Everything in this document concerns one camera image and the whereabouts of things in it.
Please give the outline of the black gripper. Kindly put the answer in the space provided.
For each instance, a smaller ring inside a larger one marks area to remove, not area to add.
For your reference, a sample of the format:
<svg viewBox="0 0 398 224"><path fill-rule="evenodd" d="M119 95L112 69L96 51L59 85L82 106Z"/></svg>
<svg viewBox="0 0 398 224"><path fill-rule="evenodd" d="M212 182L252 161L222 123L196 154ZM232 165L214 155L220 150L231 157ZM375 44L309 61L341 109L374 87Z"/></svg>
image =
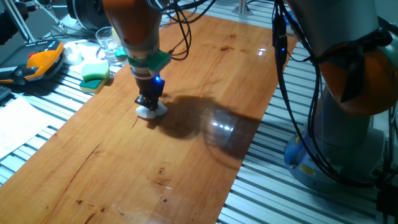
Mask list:
<svg viewBox="0 0 398 224"><path fill-rule="evenodd" d="M150 79L138 79L139 93L141 94L135 99L135 103L155 111L159 106L159 97L162 96L165 81L159 75Z"/></svg>

